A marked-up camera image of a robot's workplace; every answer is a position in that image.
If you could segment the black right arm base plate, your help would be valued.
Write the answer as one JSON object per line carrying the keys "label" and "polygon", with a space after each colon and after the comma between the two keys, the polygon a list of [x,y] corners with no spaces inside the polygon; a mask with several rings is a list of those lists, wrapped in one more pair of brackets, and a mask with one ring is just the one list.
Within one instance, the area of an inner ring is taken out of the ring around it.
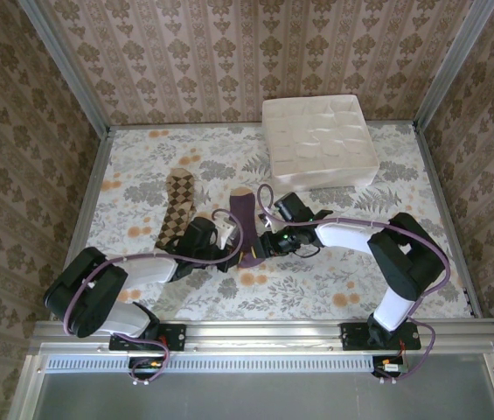
{"label": "black right arm base plate", "polygon": [[420,350],[421,339],[417,325],[403,323],[394,332],[387,332],[377,325],[363,322],[343,323],[340,326],[340,339],[345,351],[398,351]]}

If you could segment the aluminium table side rail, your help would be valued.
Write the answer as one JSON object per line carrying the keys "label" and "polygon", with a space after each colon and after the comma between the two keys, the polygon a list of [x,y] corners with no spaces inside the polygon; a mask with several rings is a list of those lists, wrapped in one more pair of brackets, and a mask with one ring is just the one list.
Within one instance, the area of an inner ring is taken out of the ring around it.
{"label": "aluminium table side rail", "polygon": [[85,248],[94,217],[94,209],[101,192],[101,185],[108,166],[108,160],[112,149],[112,133],[108,131],[100,140],[94,159],[92,171],[87,183],[83,200],[81,201],[78,220],[75,225],[72,240],[70,242],[64,269],[67,269],[73,259]]}
{"label": "aluminium table side rail", "polygon": [[442,224],[444,226],[445,235],[448,240],[449,249],[453,258],[453,262],[456,267],[456,272],[459,278],[463,282],[463,289],[467,297],[468,307],[470,308],[470,314],[474,318],[483,318],[484,314],[483,314],[482,306],[477,297],[476,288],[470,276],[470,272],[468,270],[463,255],[463,250],[456,233],[456,228],[451,218],[449,206],[445,199],[442,190],[442,185],[437,175],[437,171],[435,169],[435,163],[429,151],[426,138],[423,134],[423,129],[416,122],[413,123],[413,127],[416,135],[416,141],[420,148],[421,156],[425,165],[425,169],[428,173],[428,179],[433,194],[435,196],[435,203],[438,207]]}

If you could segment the floral tablecloth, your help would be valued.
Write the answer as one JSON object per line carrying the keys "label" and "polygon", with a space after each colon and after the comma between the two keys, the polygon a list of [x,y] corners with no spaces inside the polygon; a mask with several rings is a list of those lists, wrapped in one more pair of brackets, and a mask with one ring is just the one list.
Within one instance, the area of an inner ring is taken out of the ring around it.
{"label": "floral tablecloth", "polygon": [[[387,221],[412,214],[442,247],[449,246],[413,126],[370,122],[379,170],[367,187],[326,188],[301,194],[313,211]],[[101,172],[90,184],[97,200],[77,237],[108,256],[151,251],[168,205],[166,179],[174,168],[194,179],[197,213],[227,207],[232,190],[256,190],[270,178],[268,147],[260,126],[231,124],[165,129],[120,129],[108,137]],[[174,283],[128,286],[120,300],[137,300],[161,319],[364,319],[387,284],[375,260],[346,248],[270,259],[222,273],[197,269]]]}

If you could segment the brown argyle sock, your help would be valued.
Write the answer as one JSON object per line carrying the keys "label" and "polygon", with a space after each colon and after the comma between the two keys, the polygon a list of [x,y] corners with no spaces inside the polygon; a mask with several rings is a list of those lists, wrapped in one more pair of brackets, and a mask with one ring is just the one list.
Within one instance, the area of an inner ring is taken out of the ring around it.
{"label": "brown argyle sock", "polygon": [[168,204],[157,235],[156,247],[165,249],[182,236],[195,214],[194,176],[184,168],[174,168],[166,179]]}

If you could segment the grey metal panel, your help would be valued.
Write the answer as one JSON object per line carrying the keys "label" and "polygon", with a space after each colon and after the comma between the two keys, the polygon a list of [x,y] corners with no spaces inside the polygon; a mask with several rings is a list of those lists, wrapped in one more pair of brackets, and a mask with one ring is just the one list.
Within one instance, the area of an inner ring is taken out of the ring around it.
{"label": "grey metal panel", "polygon": [[6,420],[494,420],[494,353],[437,354],[394,384],[363,373],[166,373],[26,360]]}

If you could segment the purple sock with tan toe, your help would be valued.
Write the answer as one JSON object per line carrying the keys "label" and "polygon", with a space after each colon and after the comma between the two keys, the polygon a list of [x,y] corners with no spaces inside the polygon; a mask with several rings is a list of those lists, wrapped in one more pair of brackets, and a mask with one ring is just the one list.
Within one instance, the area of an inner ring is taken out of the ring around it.
{"label": "purple sock with tan toe", "polygon": [[258,240],[255,225],[255,196],[251,189],[244,186],[230,192],[229,205],[231,213],[238,219],[243,228],[243,242],[240,247],[239,267],[250,269],[264,262],[263,258],[253,255],[252,247]]}

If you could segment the long aluminium mounting rail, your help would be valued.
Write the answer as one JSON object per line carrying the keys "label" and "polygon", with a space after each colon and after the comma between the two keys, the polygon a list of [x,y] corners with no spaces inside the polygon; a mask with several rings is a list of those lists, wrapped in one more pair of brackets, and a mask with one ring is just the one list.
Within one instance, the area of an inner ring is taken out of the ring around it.
{"label": "long aluminium mounting rail", "polygon": [[[186,321],[181,354],[386,354],[387,351],[345,351],[340,339],[343,320],[325,321]],[[421,354],[435,338],[431,354],[494,354],[491,318],[422,319],[416,322]],[[29,355],[107,355],[106,332],[79,339],[64,334],[60,322],[40,321],[29,345]]]}

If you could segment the aluminium frame post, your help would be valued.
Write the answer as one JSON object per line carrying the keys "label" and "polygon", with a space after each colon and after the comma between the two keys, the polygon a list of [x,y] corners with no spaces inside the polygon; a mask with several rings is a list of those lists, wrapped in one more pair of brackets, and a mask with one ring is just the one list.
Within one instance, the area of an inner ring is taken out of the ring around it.
{"label": "aluminium frame post", "polygon": [[91,82],[86,80],[74,53],[70,52],[70,43],[67,38],[53,22],[40,0],[18,0],[18,2],[77,99],[89,123],[100,140],[103,140],[108,135],[110,123],[105,112],[101,109],[99,100],[93,93]]}
{"label": "aluminium frame post", "polygon": [[414,118],[416,129],[424,130],[431,122],[493,11],[494,0],[473,0],[466,18],[418,108]]}

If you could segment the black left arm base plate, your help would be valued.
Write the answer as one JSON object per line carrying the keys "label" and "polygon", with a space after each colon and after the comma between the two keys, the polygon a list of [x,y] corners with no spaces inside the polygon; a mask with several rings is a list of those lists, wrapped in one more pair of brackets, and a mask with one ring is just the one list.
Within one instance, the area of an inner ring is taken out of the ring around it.
{"label": "black left arm base plate", "polygon": [[148,327],[134,341],[114,334],[110,337],[108,349],[111,351],[155,351],[160,350],[160,347],[149,342],[157,341],[164,344],[170,351],[180,352],[184,350],[185,338],[185,324],[160,323]]}

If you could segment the small electronics board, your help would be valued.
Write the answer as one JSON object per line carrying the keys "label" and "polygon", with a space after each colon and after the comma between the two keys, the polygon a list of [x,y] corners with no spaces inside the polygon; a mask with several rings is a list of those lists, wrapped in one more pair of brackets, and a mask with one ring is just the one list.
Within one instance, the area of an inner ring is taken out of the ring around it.
{"label": "small electronics board", "polygon": [[129,359],[129,376],[135,382],[151,382],[164,371],[164,356]]}
{"label": "small electronics board", "polygon": [[398,378],[409,370],[407,359],[404,355],[398,356],[373,356],[372,375],[378,378]]}

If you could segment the white divided organizer box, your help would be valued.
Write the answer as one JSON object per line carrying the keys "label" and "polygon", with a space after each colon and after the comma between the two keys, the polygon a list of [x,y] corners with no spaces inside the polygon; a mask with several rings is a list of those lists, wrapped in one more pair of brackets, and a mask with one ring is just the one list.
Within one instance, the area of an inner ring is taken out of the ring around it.
{"label": "white divided organizer box", "polygon": [[373,182],[379,159],[356,95],[266,100],[261,117],[276,192]]}

